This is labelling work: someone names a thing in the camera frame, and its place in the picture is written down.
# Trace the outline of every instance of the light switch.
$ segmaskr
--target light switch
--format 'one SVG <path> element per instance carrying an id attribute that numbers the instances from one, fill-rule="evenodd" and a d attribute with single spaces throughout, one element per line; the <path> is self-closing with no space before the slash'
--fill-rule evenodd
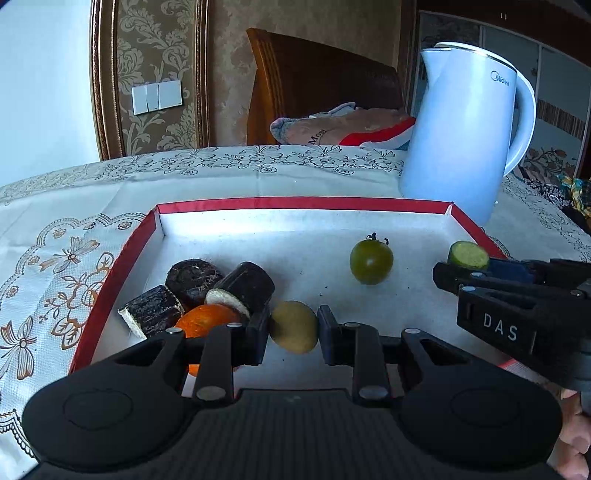
<path id="1" fill-rule="evenodd" d="M 181 93 L 181 81 L 171 80 L 158 84 L 158 105 L 159 108 L 169 108 L 182 105 L 183 95 Z"/>
<path id="2" fill-rule="evenodd" d="M 148 112 L 155 112 L 158 110 L 158 85 L 159 83 L 150 83 L 149 85 L 146 85 Z"/>
<path id="3" fill-rule="evenodd" d="M 138 85 L 131 89 L 131 98 L 134 104 L 134 115 L 148 112 L 148 101 L 146 99 L 146 85 Z"/>

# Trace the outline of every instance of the finger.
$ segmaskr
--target finger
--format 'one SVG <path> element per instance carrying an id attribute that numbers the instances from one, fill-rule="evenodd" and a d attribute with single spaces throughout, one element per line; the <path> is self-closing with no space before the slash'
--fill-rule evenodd
<path id="1" fill-rule="evenodd" d="M 591 420 L 583 415 L 573 416 L 563 424 L 560 440 L 575 447 L 580 453 L 586 453 L 591 445 Z"/>
<path id="2" fill-rule="evenodd" d="M 575 394 L 560 402 L 560 408 L 562 409 L 562 423 L 566 425 L 575 416 L 579 415 L 583 411 L 581 406 L 581 395 Z"/>
<path id="3" fill-rule="evenodd" d="M 565 398 L 570 398 L 570 397 L 572 397 L 573 395 L 576 395 L 576 394 L 577 394 L 577 392 L 575 392 L 574 390 L 564 389 L 562 392 L 560 392 L 560 398 L 562 400 L 564 400 Z"/>
<path id="4" fill-rule="evenodd" d="M 589 476 L 585 457 L 561 440 L 556 441 L 548 464 L 566 479 L 584 480 Z"/>

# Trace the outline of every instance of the kettle handle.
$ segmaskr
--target kettle handle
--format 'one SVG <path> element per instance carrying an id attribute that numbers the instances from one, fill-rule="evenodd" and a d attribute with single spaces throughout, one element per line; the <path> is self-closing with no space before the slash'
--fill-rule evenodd
<path id="1" fill-rule="evenodd" d="M 535 128 L 535 93 L 529 81 L 517 70 L 517 88 L 515 90 L 517 105 L 519 106 L 519 125 L 515 138 L 509 146 L 505 173 L 513 170 L 525 155 L 530 146 Z"/>

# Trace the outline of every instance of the kettle lid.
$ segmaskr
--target kettle lid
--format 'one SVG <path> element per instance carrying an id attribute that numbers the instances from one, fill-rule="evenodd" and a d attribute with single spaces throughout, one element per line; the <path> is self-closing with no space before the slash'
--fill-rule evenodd
<path id="1" fill-rule="evenodd" d="M 485 50 L 484 48 L 475 47 L 474 45 L 468 45 L 467 43 L 458 43 L 458 42 L 454 42 L 454 41 L 441 41 L 441 42 L 437 43 L 434 48 L 458 48 L 460 50 L 469 50 L 469 51 L 474 52 L 478 55 L 482 55 L 483 57 L 488 57 L 492 60 L 496 60 L 496 61 L 502 63 L 503 65 L 509 67 L 511 70 L 517 72 L 517 69 L 514 67 L 514 65 L 510 61 L 504 59 L 503 57 L 501 57 L 500 55 L 497 55 L 494 52 Z"/>

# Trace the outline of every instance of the white kettle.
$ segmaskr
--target white kettle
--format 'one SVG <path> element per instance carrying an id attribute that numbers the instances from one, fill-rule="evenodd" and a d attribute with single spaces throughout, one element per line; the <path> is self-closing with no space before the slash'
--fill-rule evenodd
<path id="1" fill-rule="evenodd" d="M 455 202 L 482 226 L 491 217 L 503 176 L 530 144 L 534 90 L 510 62 L 482 48 L 441 42 L 421 55 L 427 91 L 400 191 L 406 198 Z M 516 97 L 519 125 L 510 145 Z"/>

